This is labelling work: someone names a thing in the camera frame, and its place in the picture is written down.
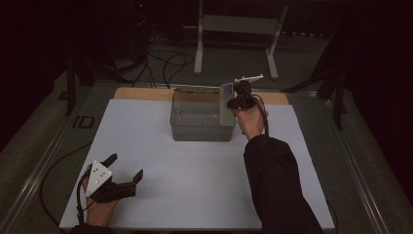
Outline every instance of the floor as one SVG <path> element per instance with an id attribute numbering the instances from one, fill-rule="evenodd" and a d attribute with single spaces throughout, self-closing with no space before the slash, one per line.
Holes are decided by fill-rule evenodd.
<path id="1" fill-rule="evenodd" d="M 167 79 L 179 70 L 170 80 L 173 87 L 216 87 L 234 78 L 263 74 L 266 78 L 253 83 L 252 88 L 276 92 L 309 78 L 326 43 L 328 40 L 322 38 L 282 35 L 275 53 L 280 79 L 272 81 L 268 79 L 263 44 L 251 46 L 235 41 L 222 45 L 216 40 L 206 41 L 203 74 L 196 76 L 193 62 L 179 70 L 180 66 L 166 65 L 158 59 L 167 60 L 176 54 L 170 50 L 193 57 L 194 37 L 174 42 L 159 36 L 148 51 L 152 55 L 148 56 L 152 72 L 145 69 L 135 86 L 165 87 L 165 69 Z M 169 62 L 189 62 L 188 55 Z M 135 80 L 142 67 L 124 77 Z M 65 91 L 63 73 L 56 79 L 55 90 L 1 152 L 0 210 L 5 211 L 0 214 L 1 233 L 58 232 L 43 211 L 41 201 L 60 220 L 107 101 L 118 87 L 131 85 L 119 84 L 98 72 L 95 77 L 93 87 L 78 84 L 76 108 L 65 117 L 66 103 L 57 100 Z M 315 96 L 318 87 L 319 83 L 288 95 L 288 100 L 300 121 L 326 199 L 336 213 L 338 233 L 413 233 L 413 209 L 363 122 L 352 94 L 345 93 L 347 111 L 342 116 L 344 130 L 339 131 L 331 122 L 329 102 Z M 90 128 L 77 128 L 77 116 L 93 117 L 94 124 Z M 118 233 L 133 232 L 118 230 Z"/>

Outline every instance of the plastic box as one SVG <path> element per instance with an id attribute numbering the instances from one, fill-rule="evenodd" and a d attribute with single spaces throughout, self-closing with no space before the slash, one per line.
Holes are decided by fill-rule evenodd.
<path id="1" fill-rule="evenodd" d="M 175 91 L 169 121 L 177 141 L 229 141 L 234 131 L 220 125 L 219 93 L 213 92 Z"/>

